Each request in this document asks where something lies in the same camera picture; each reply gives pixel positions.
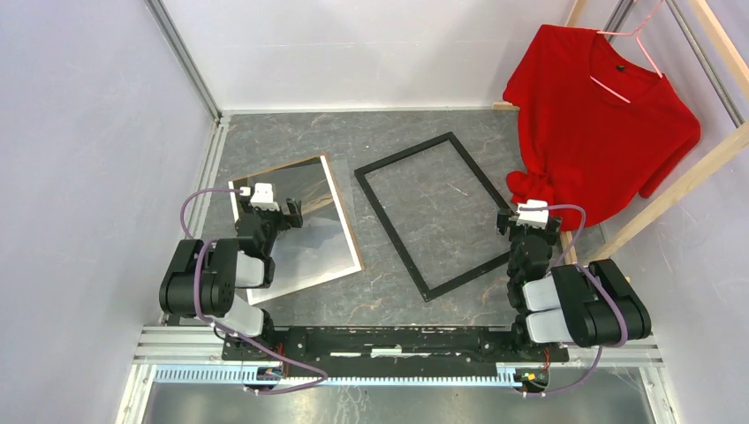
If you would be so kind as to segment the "clear plastic sheet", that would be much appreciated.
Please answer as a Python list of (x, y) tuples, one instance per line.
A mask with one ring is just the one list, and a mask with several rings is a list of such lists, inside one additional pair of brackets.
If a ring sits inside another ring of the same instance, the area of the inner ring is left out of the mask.
[(354, 186), (352, 172), (345, 159), (334, 159), (332, 156), (329, 156), (328, 164), (331, 176), (334, 179), (337, 193), (342, 203), (342, 209), (346, 216), (347, 223), (349, 224), (352, 235), (355, 235), (357, 220), (352, 190)]

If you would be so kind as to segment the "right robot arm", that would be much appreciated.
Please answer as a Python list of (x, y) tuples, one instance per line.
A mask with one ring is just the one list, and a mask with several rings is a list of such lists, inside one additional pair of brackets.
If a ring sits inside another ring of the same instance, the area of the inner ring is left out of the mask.
[(518, 311), (512, 353), (533, 360), (551, 344), (621, 346), (649, 337), (650, 313), (613, 260), (552, 264), (561, 221), (549, 211), (540, 204), (497, 214), (497, 230), (511, 243), (508, 300)]

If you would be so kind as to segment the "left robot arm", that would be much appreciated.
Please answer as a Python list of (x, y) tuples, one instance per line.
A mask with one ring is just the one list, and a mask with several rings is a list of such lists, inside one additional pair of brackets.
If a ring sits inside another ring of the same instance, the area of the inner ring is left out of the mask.
[(236, 237), (178, 243), (160, 286), (159, 305), (167, 315), (204, 316), (234, 337), (244, 334), (246, 351), (266, 360), (277, 348), (272, 320), (238, 290), (270, 287), (276, 268), (273, 246), (281, 232), (303, 226), (302, 201), (288, 198), (287, 209), (263, 209), (251, 201), (239, 205), (243, 213), (235, 222)]

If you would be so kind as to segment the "glossy photo print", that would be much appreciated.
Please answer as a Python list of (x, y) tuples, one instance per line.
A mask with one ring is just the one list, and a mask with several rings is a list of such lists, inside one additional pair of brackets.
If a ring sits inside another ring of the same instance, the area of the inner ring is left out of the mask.
[(301, 202), (303, 226), (283, 231), (271, 251), (276, 263), (268, 288), (246, 290), (252, 305), (279, 298), (364, 269), (355, 239), (352, 182), (348, 163), (328, 155), (258, 171), (228, 182), (230, 189), (267, 183), (284, 207), (288, 198)]

